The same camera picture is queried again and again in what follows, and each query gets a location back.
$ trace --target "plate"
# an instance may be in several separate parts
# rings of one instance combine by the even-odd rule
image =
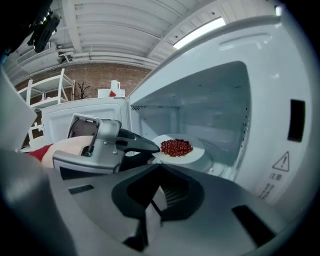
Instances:
[[[168,164],[185,165],[196,162],[205,154],[205,147],[203,143],[197,138],[185,134],[164,134],[154,138],[152,141],[161,148],[162,142],[174,139],[188,141],[191,147],[193,147],[193,150],[184,156],[176,157],[169,156],[162,151],[153,153],[152,155],[160,161]]]

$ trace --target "brick wall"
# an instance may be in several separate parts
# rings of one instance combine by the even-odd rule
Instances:
[[[91,64],[77,64],[65,66],[64,73],[71,79],[75,80],[74,94],[79,96],[80,90],[78,84],[84,82],[84,87],[90,86],[85,90],[87,98],[96,98],[98,96],[98,89],[110,89],[111,80],[117,80],[120,82],[120,88],[125,89],[125,96],[128,96],[134,88],[142,81],[142,79],[150,72],[150,69],[135,67],[122,64],[109,64],[109,63],[91,63]],[[61,73],[61,67],[51,69],[49,71],[37,74],[32,77],[33,83],[38,81],[57,76]],[[17,91],[28,86],[28,80],[25,80],[15,87]],[[68,99],[71,99],[71,89],[66,89],[65,93]],[[47,93],[47,97],[56,97],[57,91]],[[30,103],[39,102],[41,96],[32,98]],[[35,122],[41,124],[41,111],[37,113],[38,117]],[[43,135],[42,131],[33,131],[33,137]],[[24,145],[29,143],[29,137],[27,136],[24,141]]]

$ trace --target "red sleeve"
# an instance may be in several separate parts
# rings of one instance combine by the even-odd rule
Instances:
[[[42,158],[44,157],[45,153],[47,153],[48,149],[51,147],[52,144],[50,145],[46,145],[42,148],[39,148],[35,151],[32,151],[30,153],[28,153],[29,156],[35,157],[36,159],[38,159],[39,161],[42,160]]]

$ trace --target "red beans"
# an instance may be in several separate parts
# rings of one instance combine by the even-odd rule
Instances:
[[[170,157],[182,157],[190,153],[194,148],[189,141],[183,139],[170,139],[161,142],[161,151]]]

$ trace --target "ceiling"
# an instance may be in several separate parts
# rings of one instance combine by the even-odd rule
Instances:
[[[61,17],[47,49],[36,54],[28,38],[4,68],[17,84],[44,70],[78,63],[119,63],[155,68],[173,44],[219,17],[231,23],[274,15],[273,0],[53,0]]]

